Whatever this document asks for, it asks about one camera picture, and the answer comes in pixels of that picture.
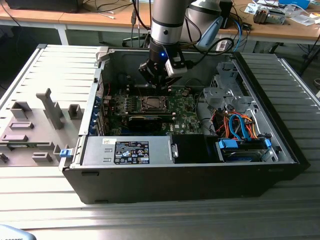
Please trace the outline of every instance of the sticker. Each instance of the sticker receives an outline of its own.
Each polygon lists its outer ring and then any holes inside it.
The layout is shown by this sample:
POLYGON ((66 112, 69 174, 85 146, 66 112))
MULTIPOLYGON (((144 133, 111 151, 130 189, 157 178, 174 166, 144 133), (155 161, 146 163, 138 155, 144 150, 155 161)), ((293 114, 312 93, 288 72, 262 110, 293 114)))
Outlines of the sticker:
POLYGON ((117 139, 116 138, 103 138, 102 144, 116 144, 117 139))
POLYGON ((115 164, 149 164, 150 149, 148 141, 116 141, 115 164))

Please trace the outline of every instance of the motherboard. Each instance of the motherboard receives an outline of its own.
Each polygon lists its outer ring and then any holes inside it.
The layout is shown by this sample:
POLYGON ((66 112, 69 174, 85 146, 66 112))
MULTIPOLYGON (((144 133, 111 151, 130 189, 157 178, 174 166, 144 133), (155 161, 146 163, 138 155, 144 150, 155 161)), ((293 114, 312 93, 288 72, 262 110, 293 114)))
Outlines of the motherboard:
POLYGON ((201 134, 194 96, 185 88, 146 95, 143 88, 119 89, 108 101, 109 136, 201 134))

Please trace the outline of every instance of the power supply label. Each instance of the power supply label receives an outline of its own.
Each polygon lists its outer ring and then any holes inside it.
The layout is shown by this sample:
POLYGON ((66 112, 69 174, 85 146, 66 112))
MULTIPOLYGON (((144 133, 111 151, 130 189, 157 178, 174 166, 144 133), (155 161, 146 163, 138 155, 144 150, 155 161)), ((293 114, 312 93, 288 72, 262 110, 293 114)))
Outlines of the power supply label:
POLYGON ((148 141, 117 141, 114 150, 115 164, 149 164, 148 141))

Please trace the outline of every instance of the computer case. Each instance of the computer case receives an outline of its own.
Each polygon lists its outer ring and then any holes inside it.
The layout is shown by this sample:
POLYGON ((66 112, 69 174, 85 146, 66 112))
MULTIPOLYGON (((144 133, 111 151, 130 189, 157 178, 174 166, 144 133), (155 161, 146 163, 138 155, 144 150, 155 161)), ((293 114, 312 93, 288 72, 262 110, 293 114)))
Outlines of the computer case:
POLYGON ((11 9, 77 13, 84 0, 5 0, 11 9))

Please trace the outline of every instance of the electronics on desk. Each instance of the electronics on desk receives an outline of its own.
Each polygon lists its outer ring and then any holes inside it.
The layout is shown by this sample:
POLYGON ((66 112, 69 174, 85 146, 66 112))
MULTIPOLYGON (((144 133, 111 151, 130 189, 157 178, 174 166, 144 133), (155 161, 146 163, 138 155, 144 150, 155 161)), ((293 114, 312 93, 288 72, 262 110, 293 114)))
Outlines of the electronics on desk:
POLYGON ((256 24, 284 24, 285 20, 286 16, 281 10, 268 9, 261 6, 258 6, 253 16, 253 21, 256 24))
POLYGON ((5 0, 11 9, 77 13, 84 0, 5 0))
POLYGON ((310 3, 310 0, 279 0, 279 4, 282 4, 282 5, 294 4, 303 9, 307 9, 307 7, 309 6, 309 3, 310 3))

